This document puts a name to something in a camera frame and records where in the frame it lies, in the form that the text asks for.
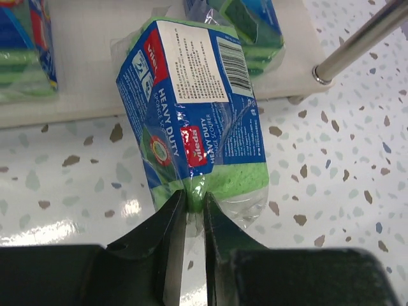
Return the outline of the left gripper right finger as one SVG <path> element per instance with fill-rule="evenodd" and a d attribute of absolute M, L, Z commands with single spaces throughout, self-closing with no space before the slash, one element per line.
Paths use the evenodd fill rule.
<path fill-rule="evenodd" d="M 250 237 L 207 193 L 203 204 L 205 269 L 209 305 L 273 305 L 268 271 L 270 251 Z"/>

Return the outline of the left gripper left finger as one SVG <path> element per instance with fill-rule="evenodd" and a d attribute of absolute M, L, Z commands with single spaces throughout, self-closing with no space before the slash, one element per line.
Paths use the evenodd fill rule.
<path fill-rule="evenodd" d="M 109 265 L 105 305 L 178 305 L 186 234 L 187 200 L 183 190 L 107 251 Z"/>

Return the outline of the green sponge pack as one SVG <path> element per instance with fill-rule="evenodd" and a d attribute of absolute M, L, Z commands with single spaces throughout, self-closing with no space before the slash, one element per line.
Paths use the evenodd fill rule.
<path fill-rule="evenodd" d="M 184 10 L 193 21 L 233 26 L 250 76 L 257 77 L 281 65 L 285 41 L 271 1 L 184 1 Z"/>
<path fill-rule="evenodd" d="M 1 103 L 53 97 L 58 83 L 47 1 L 1 1 Z"/>
<path fill-rule="evenodd" d="M 110 51 L 155 207 L 183 190 L 197 220 L 210 193 L 239 226 L 252 224 L 267 203 L 269 174 L 234 28 L 152 17 Z"/>

